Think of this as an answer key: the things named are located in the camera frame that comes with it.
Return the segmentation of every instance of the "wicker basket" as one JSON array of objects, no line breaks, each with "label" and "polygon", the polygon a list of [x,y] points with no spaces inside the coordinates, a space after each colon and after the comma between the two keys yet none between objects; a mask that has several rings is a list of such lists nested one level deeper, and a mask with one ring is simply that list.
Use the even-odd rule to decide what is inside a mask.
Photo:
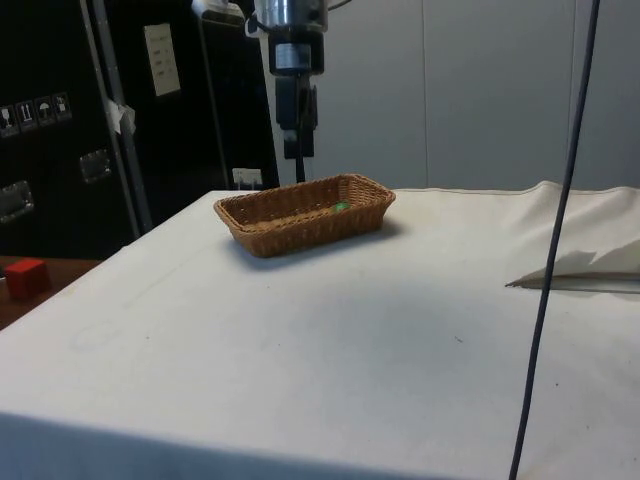
[{"label": "wicker basket", "polygon": [[[339,175],[220,200],[233,237],[256,257],[273,257],[380,229],[395,194],[361,175]],[[337,205],[348,208],[338,211]]]}]

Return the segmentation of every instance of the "red block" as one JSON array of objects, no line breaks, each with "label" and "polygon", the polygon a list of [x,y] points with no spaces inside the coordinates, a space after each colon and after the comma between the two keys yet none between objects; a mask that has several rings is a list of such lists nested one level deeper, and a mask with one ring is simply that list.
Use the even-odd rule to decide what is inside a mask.
[{"label": "red block", "polygon": [[42,260],[25,258],[4,269],[9,295],[14,300],[29,300],[51,290],[47,265]]}]

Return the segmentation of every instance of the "warning symbols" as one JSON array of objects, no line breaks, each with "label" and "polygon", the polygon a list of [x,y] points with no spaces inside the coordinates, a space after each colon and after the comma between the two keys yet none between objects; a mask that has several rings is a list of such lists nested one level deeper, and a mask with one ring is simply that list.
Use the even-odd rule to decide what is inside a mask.
[{"label": "warning symbols", "polygon": [[59,122],[71,120],[71,106],[69,105],[69,97],[66,93],[56,93],[52,95],[53,110]]},{"label": "warning symbols", "polygon": [[0,138],[12,137],[20,133],[13,105],[0,107]]},{"label": "warning symbols", "polygon": [[16,115],[18,116],[20,130],[23,132],[28,132],[29,130],[38,128],[36,110],[33,108],[33,102],[31,100],[16,103]]},{"label": "warning symbols", "polygon": [[41,127],[56,123],[56,114],[50,97],[38,98],[35,101],[36,115]]}]

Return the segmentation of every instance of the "metal cylinder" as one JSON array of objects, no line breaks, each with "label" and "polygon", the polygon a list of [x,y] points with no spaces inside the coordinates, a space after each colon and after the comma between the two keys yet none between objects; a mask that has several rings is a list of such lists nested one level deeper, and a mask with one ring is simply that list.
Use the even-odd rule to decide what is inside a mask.
[{"label": "metal cylinder", "polygon": [[329,26],[329,0],[256,0],[258,18],[267,27],[320,32]]}]

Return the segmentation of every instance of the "green object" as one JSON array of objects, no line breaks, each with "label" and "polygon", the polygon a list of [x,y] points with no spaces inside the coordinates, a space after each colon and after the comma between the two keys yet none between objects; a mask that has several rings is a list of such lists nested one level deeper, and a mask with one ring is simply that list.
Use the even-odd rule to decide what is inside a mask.
[{"label": "green object", "polygon": [[342,210],[347,210],[351,208],[351,205],[349,205],[347,202],[340,202],[337,203],[335,207],[333,207],[333,211],[338,213],[341,212]]}]

